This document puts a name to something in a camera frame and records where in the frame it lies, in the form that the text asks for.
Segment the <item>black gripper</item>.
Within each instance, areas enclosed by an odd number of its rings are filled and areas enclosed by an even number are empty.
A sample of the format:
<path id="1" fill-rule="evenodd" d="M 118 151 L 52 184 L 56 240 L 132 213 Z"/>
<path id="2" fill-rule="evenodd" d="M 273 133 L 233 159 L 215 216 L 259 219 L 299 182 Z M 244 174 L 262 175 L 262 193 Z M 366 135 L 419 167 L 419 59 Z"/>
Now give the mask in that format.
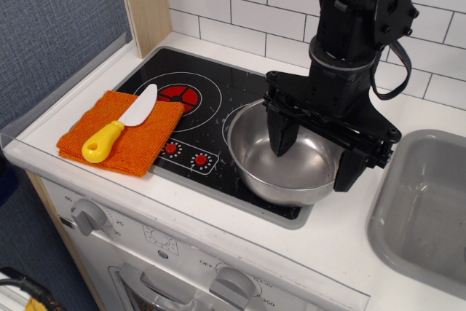
<path id="1" fill-rule="evenodd" d="M 365 60 L 313 59 L 309 74 L 266 74 L 266 125 L 272 152 L 283 156 L 300 127 L 344 149 L 334 181 L 335 192 L 348 192 L 366 168 L 384 168 L 401 133 L 376 110 L 379 57 Z"/>

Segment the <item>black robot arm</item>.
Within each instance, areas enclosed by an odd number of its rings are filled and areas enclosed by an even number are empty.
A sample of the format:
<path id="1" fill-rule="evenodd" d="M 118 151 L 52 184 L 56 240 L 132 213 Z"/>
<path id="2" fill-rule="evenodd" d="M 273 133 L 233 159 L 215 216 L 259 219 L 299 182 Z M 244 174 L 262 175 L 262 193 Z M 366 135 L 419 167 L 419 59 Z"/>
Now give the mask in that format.
<path id="1" fill-rule="evenodd" d="M 270 71 L 264 96 L 270 146 L 277 156 L 305 127 L 341 146 L 334 189 L 348 191 L 367 168 L 384 167 L 400 131 L 370 100 L 382 52 L 411 60 L 400 39 L 412 32 L 418 10 L 412 0 L 319 0 L 320 20 L 309 44 L 306 76 Z"/>

